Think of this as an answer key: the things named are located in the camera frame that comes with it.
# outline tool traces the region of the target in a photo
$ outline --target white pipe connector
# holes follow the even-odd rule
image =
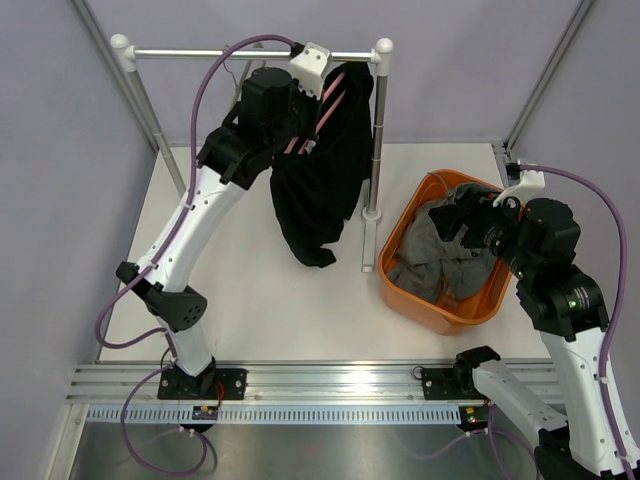
[[[389,75],[391,52],[393,42],[389,38],[381,38],[376,42],[376,48],[372,52],[373,63],[376,64],[376,75],[386,77]]]
[[[129,39],[126,36],[116,33],[111,37],[111,48],[116,52],[118,61],[125,72],[135,72],[138,69],[133,46],[129,45]]]

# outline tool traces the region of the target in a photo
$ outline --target gray floor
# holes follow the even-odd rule
[[[508,428],[504,419],[498,426]],[[187,435],[145,444],[168,426],[131,425],[130,436],[143,457],[167,469],[186,469],[201,454]],[[467,439],[435,460],[417,453],[437,451],[461,432],[453,426],[233,426],[217,425],[207,437],[217,453],[191,478],[216,480],[413,480],[501,479],[489,439]],[[534,479],[531,460],[519,447],[498,439],[513,478]],[[71,478],[74,480],[167,478],[129,457],[118,424],[88,423]]]

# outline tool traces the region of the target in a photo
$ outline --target vertical rack post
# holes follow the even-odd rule
[[[178,169],[178,165],[176,164],[176,159],[173,156],[171,147],[169,146],[169,142],[167,142],[167,138],[160,127],[158,117],[153,110],[147,90],[144,88],[144,84],[142,83],[142,78],[138,72],[138,64],[136,62],[135,54],[133,53],[133,47],[129,46],[129,39],[127,37],[119,34],[111,37],[111,47],[115,50],[118,60],[120,60],[120,65],[131,83],[131,87],[133,88],[136,98],[140,103],[142,115],[151,127],[151,133],[158,144],[158,149],[162,154],[164,163],[167,165],[167,170],[169,170],[169,175],[171,175],[171,179],[176,186],[178,195],[182,196],[186,190],[186,186],[182,175],[180,174],[180,170]]]
[[[362,247],[362,271],[372,272],[376,258],[376,231],[382,218],[378,208],[378,189],[380,187],[380,162],[382,160],[382,134],[384,130],[384,111],[387,100],[387,80],[393,42],[381,38],[376,43],[376,98],[373,114],[373,155],[371,156],[371,181],[367,193],[366,205],[362,210],[364,220],[364,242]]]

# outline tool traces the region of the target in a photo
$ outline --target perforated metal strip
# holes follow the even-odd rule
[[[87,422],[119,422],[122,407],[93,405]],[[131,405],[127,423],[215,423],[193,416],[192,405]],[[217,423],[227,425],[457,425],[455,405],[224,405]]]

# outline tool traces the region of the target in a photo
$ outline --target robotic arm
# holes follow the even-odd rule
[[[215,375],[213,359],[198,323],[207,300],[188,286],[189,276],[207,241],[224,215],[269,168],[274,153],[294,137],[314,138],[320,113],[323,77],[331,53],[308,43],[289,64],[289,72],[260,68],[242,84],[242,97],[222,126],[207,137],[198,154],[198,172],[191,205],[185,192],[167,226],[136,263],[123,262],[116,272],[130,283],[153,267],[133,291],[166,328],[178,356],[178,368],[193,377],[196,390],[207,388]],[[189,212],[157,264],[151,259],[176,223]]]
[[[517,296],[551,355],[568,418],[518,382],[488,347],[458,355],[454,375],[464,391],[487,396],[515,423],[536,447],[546,480],[626,478],[597,370],[609,317],[596,282],[573,264],[580,227],[569,207],[556,200],[536,198],[521,213],[518,198],[500,203],[498,195],[470,189],[430,216],[443,241],[453,240],[465,226],[464,247],[489,248],[518,278]],[[626,461],[638,472],[640,449],[629,432],[610,365],[608,372]]]

